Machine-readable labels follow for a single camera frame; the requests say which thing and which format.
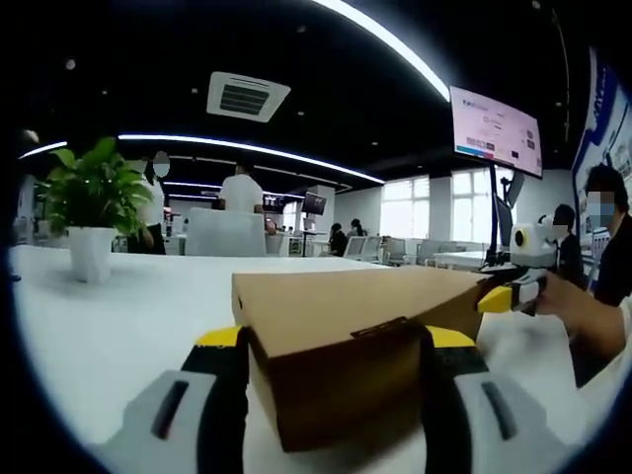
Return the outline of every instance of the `television screen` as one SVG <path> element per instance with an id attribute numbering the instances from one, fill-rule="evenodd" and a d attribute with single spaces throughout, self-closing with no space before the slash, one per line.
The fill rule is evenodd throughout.
<path id="1" fill-rule="evenodd" d="M 450 87 L 454 151 L 542 177 L 537 120 L 480 94 Z"/>
<path id="2" fill-rule="evenodd" d="M 302 212 L 306 212 L 308 214 L 323 215 L 323 212 L 325 212 L 326 203 L 327 200 L 324 197 L 320 197 L 312 193 L 305 193 Z"/>

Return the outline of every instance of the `ceiling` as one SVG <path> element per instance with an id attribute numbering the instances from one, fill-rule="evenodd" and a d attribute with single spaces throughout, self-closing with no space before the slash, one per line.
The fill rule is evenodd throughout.
<path id="1" fill-rule="evenodd" d="M 531 0 L 347 3 L 397 36 L 445 84 L 536 117 L 544 167 L 570 168 L 586 109 L 582 22 L 590 18 L 588 10 L 580 14 L 555 2 L 566 40 L 568 100 L 551 2 L 537 9 Z M 366 30 L 310 0 L 117 0 L 80 11 L 57 3 L 48 8 L 18 20 L 29 31 L 18 66 L 18 117 L 21 126 L 38 132 L 41 144 L 68 140 L 85 149 L 99 135 L 119 133 L 207 137 L 381 180 L 476 165 L 451 152 L 449 103 L 419 72 Z M 611 40 L 593 35 L 588 41 Z M 75 62 L 71 70 L 69 59 Z M 270 80 L 291 91 L 268 123 L 209 115 L 213 71 Z M 339 191 L 376 186 L 337 170 L 224 146 L 120 146 L 126 158 L 158 150 L 180 157 L 172 159 L 169 181 L 218 185 L 233 173 L 232 162 L 243 159 L 259 167 L 257 181 L 274 193 L 300 193 L 316 184 Z M 38 174 L 53 164 L 44 154 L 22 161 Z"/>

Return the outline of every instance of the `brown cardboard box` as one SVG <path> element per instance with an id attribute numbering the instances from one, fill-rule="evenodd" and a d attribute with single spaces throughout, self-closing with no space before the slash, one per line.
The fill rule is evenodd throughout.
<path id="1" fill-rule="evenodd" d="M 475 340 L 483 279 L 423 267 L 234 275 L 235 320 L 251 328 L 251 379 L 283 450 L 330 444 L 395 400 L 418 399 L 411 325 Z"/>

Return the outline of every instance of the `white table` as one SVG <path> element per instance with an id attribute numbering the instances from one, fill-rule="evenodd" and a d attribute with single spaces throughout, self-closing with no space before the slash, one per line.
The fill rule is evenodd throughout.
<path id="1" fill-rule="evenodd" d="M 445 252 L 434 254 L 434 261 L 441 266 L 453 268 L 453 267 L 465 267 L 468 269 L 478 269 L 485 264 L 485 252 L 482 251 L 470 251 L 470 252 Z"/>
<path id="2" fill-rule="evenodd" d="M 200 335 L 233 324 L 233 273 L 376 268 L 335 258 L 112 254 L 111 278 L 92 286 L 73 279 L 67 250 L 22 246 L 13 255 L 22 276 L 15 287 L 27 351 L 53 406 L 84 444 L 113 435 L 126 404 L 164 370 L 179 369 Z M 538 320 L 489 315 L 479 344 L 490 369 L 508 374 L 541 399 L 550 428 L 561 438 L 573 438 L 580 429 L 570 429 L 565 415 L 576 393 L 566 334 L 559 320 Z M 422 429 L 377 454 L 356 444 L 286 454 L 252 384 L 248 398 L 246 473 L 423 472 Z M 580 417 L 577 410 L 571 416 Z"/>

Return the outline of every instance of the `air conditioner vent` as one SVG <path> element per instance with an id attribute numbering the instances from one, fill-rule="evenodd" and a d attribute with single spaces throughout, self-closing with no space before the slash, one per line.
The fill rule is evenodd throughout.
<path id="1" fill-rule="evenodd" d="M 267 122 L 289 91 L 274 82 L 216 71 L 210 75 L 206 112 Z"/>

